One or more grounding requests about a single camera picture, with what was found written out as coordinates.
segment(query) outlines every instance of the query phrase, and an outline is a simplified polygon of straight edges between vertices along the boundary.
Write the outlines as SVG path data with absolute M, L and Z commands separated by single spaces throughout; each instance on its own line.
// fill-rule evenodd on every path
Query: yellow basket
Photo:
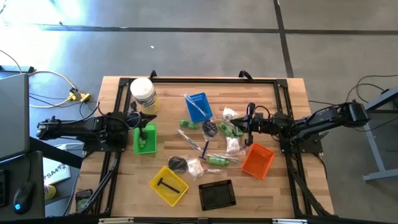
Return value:
M 164 184 L 160 184 L 159 181 L 161 179 L 161 183 L 172 187 L 177 192 Z M 174 206 L 189 188 L 181 178 L 166 166 L 156 174 L 156 176 L 149 182 L 149 185 L 171 206 Z

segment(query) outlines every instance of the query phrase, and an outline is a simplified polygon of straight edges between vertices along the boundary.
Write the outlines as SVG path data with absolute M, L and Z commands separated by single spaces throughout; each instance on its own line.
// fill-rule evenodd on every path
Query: gray floor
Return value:
M 9 2 L 0 19 L 10 23 L 62 21 L 65 25 L 82 26 L 278 28 L 271 0 L 63 0 L 55 1 L 56 7 L 44 0 L 33 5 L 23 2 L 23 6 L 22 1 Z M 398 29 L 397 1 L 279 2 L 287 29 Z M 29 17 L 21 16 L 24 10 L 32 12 Z M 81 91 L 95 98 L 105 75 L 148 76 L 151 70 L 156 70 L 161 76 L 235 77 L 245 69 L 254 77 L 287 76 L 279 34 L 55 32 L 18 26 L 2 30 L 1 49 L 20 64 L 65 74 Z M 294 77 L 305 79 L 311 100 L 340 103 L 361 77 L 398 73 L 396 35 L 287 35 L 287 44 Z M 0 55 L 0 63 L 12 62 Z M 392 88 L 397 86 L 398 78 L 370 78 L 366 82 Z M 65 96 L 68 89 L 67 83 L 51 75 L 38 75 L 30 81 L 32 93 Z M 369 100 L 380 94 L 371 86 L 362 86 L 360 92 Z M 321 107 L 311 104 L 313 111 Z M 30 134 L 35 134 L 37 122 L 53 114 L 62 119 L 80 117 L 78 106 L 31 108 Z M 322 143 L 336 214 L 396 222 L 398 178 L 369 184 L 362 181 L 362 175 L 377 171 L 365 135 L 336 128 Z

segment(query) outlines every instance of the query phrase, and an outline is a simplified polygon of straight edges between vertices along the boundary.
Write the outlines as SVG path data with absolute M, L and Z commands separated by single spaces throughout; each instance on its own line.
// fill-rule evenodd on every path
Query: white jar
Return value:
M 155 114 L 159 110 L 160 103 L 156 96 L 154 84 L 148 78 L 135 79 L 131 83 L 130 91 L 137 104 L 141 105 L 143 113 Z

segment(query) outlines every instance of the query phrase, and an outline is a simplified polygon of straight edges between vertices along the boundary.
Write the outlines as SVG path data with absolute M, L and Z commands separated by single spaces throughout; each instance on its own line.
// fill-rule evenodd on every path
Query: wooden table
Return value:
M 101 102 L 100 107 L 104 113 L 113 111 L 119 78 L 104 77 L 103 79 L 98 100 Z M 303 79 L 288 78 L 287 82 L 294 118 L 308 116 L 310 107 Z M 276 102 L 272 85 L 249 83 L 155 83 L 154 85 L 161 102 L 157 118 L 151 122 L 157 125 L 157 152 L 155 154 L 133 154 L 132 132 L 130 132 L 127 149 L 121 157 L 112 216 L 220 218 L 294 216 L 285 157 L 280 153 L 279 143 L 267 134 L 254 134 L 254 142 L 275 152 L 274 161 L 264 181 L 241 170 L 243 163 L 241 161 L 244 160 L 244 156 L 241 156 L 241 161 L 237 164 L 231 163 L 223 174 L 205 174 L 197 180 L 193 180 L 188 172 L 179 175 L 189 185 L 189 189 L 174 207 L 167 204 L 149 187 L 149 182 L 163 166 L 167 165 L 169 157 L 185 155 L 191 158 L 198 157 L 198 153 L 176 131 L 180 119 L 190 119 L 187 105 L 182 96 L 185 92 L 189 94 L 205 92 L 213 115 L 217 121 L 221 121 L 224 107 L 227 106 L 244 115 L 249 102 L 266 106 L 271 113 L 275 113 Z M 201 129 L 184 129 L 184 131 L 203 148 L 205 142 Z M 220 132 L 214 141 L 210 142 L 208 152 L 220 154 L 226 152 L 226 137 L 223 133 Z M 103 152 L 95 152 L 84 160 L 76 191 L 97 188 L 103 157 Z M 321 162 L 312 154 L 303 154 L 302 159 L 308 188 L 324 208 L 333 213 L 325 171 Z M 198 185 L 226 179 L 232 180 L 237 205 L 203 212 L 198 196 Z M 297 193 L 300 208 L 304 211 L 302 193 L 300 190 Z M 107 195 L 108 188 L 104 191 L 103 208 L 106 205 Z M 71 211 L 75 211 L 75 202 L 72 203 Z

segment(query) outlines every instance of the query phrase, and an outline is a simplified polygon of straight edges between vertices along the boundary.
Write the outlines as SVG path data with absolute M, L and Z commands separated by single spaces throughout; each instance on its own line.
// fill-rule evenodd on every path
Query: orange plastic crate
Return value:
M 246 157 L 242 170 L 253 175 L 259 180 L 266 178 L 268 168 L 274 159 L 274 152 L 266 149 L 260 144 L 253 143 Z

